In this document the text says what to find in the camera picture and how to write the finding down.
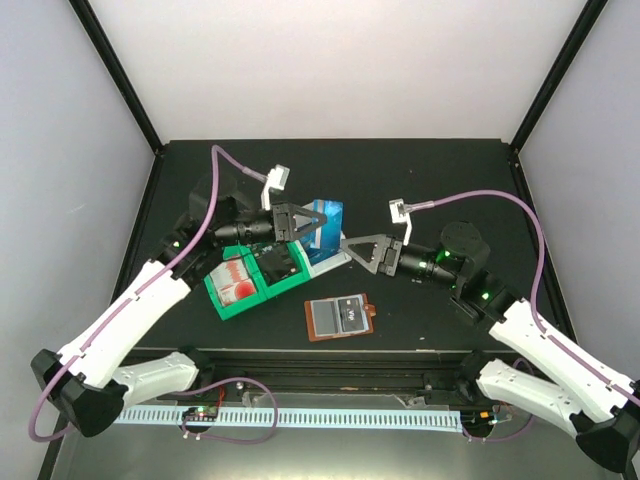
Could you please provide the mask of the blue credit card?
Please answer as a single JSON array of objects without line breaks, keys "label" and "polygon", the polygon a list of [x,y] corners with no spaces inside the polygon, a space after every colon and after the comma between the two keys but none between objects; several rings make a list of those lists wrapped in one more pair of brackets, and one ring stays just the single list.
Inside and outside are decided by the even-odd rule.
[{"label": "blue credit card", "polygon": [[315,199],[305,205],[305,208],[324,214],[326,223],[300,240],[303,248],[307,251],[337,250],[342,238],[343,203],[335,200]]}]

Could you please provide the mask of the brown leather card holder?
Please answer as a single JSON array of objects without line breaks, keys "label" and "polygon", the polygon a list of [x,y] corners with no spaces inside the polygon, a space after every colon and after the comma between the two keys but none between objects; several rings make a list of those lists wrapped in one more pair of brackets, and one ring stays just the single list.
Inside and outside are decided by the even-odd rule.
[{"label": "brown leather card holder", "polygon": [[310,342],[371,334],[376,307],[366,294],[310,300],[304,303]]}]

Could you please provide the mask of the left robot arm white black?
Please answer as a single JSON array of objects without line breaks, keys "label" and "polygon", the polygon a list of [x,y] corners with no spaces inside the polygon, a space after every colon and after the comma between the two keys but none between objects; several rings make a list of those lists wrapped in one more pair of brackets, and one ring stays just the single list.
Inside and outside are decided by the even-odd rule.
[{"label": "left robot arm white black", "polygon": [[216,180],[203,179],[189,207],[141,267],[127,289],[74,340],[58,351],[40,350],[31,370],[41,388],[28,432],[50,402],[70,428],[93,437],[133,405],[174,392],[207,397],[215,376],[208,361],[187,348],[155,361],[123,367],[138,341],[185,299],[223,260],[224,248],[297,241],[324,226],[325,214],[290,202],[249,209],[236,195],[220,195]]}]

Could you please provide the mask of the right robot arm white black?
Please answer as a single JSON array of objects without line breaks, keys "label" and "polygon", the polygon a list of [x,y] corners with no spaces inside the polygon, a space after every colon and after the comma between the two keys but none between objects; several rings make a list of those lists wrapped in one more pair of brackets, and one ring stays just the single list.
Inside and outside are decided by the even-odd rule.
[{"label": "right robot arm white black", "polygon": [[504,401],[567,433],[599,466],[623,473],[639,450],[639,384],[588,354],[535,313],[530,301],[486,270],[490,253],[468,222],[452,222],[437,248],[377,234],[341,242],[372,274],[405,275],[447,289],[459,318],[486,331],[535,365],[521,372],[483,352],[454,379],[457,396]]}]

